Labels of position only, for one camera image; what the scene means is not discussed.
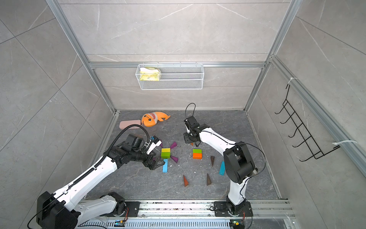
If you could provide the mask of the green rectangular block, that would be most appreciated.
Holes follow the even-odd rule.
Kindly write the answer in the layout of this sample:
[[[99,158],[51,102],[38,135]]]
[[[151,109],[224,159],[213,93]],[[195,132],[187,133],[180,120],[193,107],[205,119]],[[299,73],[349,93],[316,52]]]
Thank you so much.
[[[161,152],[161,158],[169,159],[171,156],[171,152]]]

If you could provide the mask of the light blue eraser block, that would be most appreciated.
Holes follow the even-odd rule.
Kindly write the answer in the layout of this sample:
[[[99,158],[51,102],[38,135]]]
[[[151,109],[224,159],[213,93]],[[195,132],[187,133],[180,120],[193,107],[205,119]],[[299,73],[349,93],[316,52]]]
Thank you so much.
[[[164,159],[164,165],[163,165],[163,173],[167,173],[168,172],[168,159],[167,158],[165,158]]]

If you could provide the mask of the yellow rectangular block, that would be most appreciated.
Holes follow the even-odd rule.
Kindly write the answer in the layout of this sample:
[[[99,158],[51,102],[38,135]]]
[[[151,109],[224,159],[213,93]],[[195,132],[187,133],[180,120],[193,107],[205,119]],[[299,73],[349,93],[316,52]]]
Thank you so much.
[[[170,153],[171,152],[171,149],[170,148],[162,148],[161,149],[161,152],[162,153]]]

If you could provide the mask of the orange rectangular block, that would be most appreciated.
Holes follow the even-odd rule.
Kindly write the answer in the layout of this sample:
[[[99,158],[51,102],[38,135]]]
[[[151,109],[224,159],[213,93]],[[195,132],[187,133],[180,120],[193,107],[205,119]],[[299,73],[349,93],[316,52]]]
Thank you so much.
[[[193,153],[193,159],[202,159],[203,155],[202,153]]]

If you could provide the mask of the purple wedge block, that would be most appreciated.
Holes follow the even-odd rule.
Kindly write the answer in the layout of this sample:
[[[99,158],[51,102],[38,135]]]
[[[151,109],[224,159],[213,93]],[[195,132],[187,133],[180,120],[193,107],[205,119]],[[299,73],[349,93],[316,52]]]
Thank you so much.
[[[175,163],[178,163],[179,158],[175,157],[175,156],[170,156],[170,159],[172,159]]]
[[[173,142],[172,144],[171,144],[171,146],[170,146],[170,149],[174,149],[174,148],[176,148],[177,147],[177,143],[176,142]]]

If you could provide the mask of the dark walnut wedge block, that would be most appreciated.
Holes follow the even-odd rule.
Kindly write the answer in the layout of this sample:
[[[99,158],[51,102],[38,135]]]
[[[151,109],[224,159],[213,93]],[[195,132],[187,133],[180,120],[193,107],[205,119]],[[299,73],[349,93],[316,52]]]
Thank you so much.
[[[210,156],[210,160],[211,160],[211,167],[214,166],[214,159],[215,159],[215,156]]]

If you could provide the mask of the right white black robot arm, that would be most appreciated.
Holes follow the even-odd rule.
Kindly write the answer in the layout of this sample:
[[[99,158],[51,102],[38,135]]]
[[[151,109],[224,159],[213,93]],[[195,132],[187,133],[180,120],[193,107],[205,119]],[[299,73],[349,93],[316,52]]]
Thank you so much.
[[[234,142],[216,133],[208,125],[200,125],[194,116],[184,120],[186,132],[184,139],[187,144],[205,143],[219,152],[224,158],[225,171],[230,179],[230,189],[226,198],[226,206],[216,206],[222,214],[239,216],[241,214],[252,217],[253,211],[250,202],[246,199],[246,187],[249,179],[261,174],[267,166],[264,152],[259,150],[264,159],[264,167],[258,170],[247,146],[258,147],[243,141]]]

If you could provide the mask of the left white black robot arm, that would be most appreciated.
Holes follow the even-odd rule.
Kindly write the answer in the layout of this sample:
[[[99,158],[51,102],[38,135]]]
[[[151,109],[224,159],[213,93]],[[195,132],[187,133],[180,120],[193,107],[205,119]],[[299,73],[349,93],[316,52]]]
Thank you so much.
[[[122,143],[113,144],[105,156],[75,180],[54,193],[46,191],[41,194],[33,219],[43,229],[74,229],[98,216],[128,217],[125,199],[116,192],[84,203],[81,200],[107,176],[130,161],[141,162],[150,170],[160,167],[154,150],[161,143],[156,136],[145,142],[143,138],[130,134]]]

